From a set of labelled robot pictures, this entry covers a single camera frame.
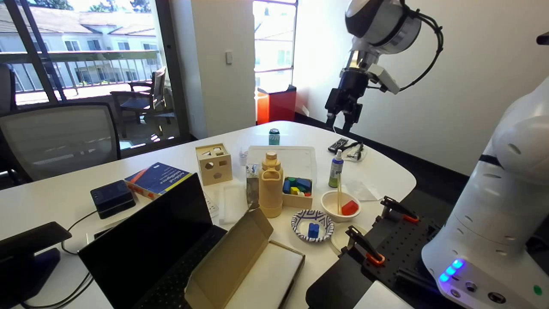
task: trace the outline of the laptop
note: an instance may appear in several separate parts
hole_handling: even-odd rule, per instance
[[[180,309],[191,272],[226,233],[194,174],[78,255],[114,309]]]

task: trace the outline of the balcony railing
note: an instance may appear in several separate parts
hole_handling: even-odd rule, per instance
[[[153,50],[48,54],[63,89],[74,89],[77,94],[83,87],[147,81],[160,68],[159,51]],[[43,91],[27,53],[0,53],[0,63],[9,64],[14,70],[16,93]]]

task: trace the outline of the patterned paper plate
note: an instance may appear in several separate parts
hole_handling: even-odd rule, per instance
[[[321,242],[330,239],[334,233],[334,223],[332,219],[320,210],[302,210],[295,213],[292,217],[292,229],[294,233],[304,241]],[[318,237],[311,238],[309,234],[309,223],[319,225]]]

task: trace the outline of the table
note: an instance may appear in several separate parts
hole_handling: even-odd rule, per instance
[[[155,162],[162,162],[189,172],[198,172],[195,154],[197,146],[222,142],[232,155],[233,180],[229,183],[242,183],[245,181],[245,174],[244,167],[239,162],[240,151],[251,145],[268,145],[268,131],[271,128],[280,130],[281,145],[315,148],[317,184],[313,193],[313,209],[322,209],[320,196],[332,190],[328,186],[328,176],[333,155],[327,151],[327,148],[342,136],[303,124],[273,122],[0,191],[0,201],[2,201],[0,239],[50,221],[57,221],[61,226],[68,228],[72,223],[95,210],[89,194],[90,190],[123,179]],[[398,201],[406,197],[416,186],[416,180],[410,172],[371,148],[368,149],[362,162],[345,162],[343,176],[344,179],[360,179],[365,184],[374,186],[380,194],[391,196]],[[206,186],[204,191],[212,196],[226,184],[228,183]],[[69,251],[78,250],[85,245],[87,232],[121,220],[150,202],[148,198],[141,195],[136,195],[135,198],[136,207],[127,211],[105,220],[100,220],[97,215],[83,220],[71,230],[73,237],[66,242],[66,248]],[[363,202],[362,207],[360,215],[351,223],[369,229],[376,216],[381,214],[382,206],[379,202]],[[305,265],[286,308],[307,308],[305,302],[307,288],[337,260],[328,242],[310,244],[301,241],[293,233],[290,219],[298,210],[285,208],[279,217],[269,219],[274,227],[273,240],[306,255]],[[214,217],[214,224],[218,223],[219,220]],[[229,229],[231,226],[221,225],[221,227]],[[78,286],[86,273],[86,268],[77,256],[69,256],[61,252],[61,261],[57,268],[42,291],[29,300],[29,304],[46,305],[59,301]],[[99,287],[93,283],[66,308],[111,308],[111,305]]]

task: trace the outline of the black box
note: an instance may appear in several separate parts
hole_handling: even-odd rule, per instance
[[[101,219],[109,218],[136,205],[132,191],[123,180],[104,185],[89,192]]]

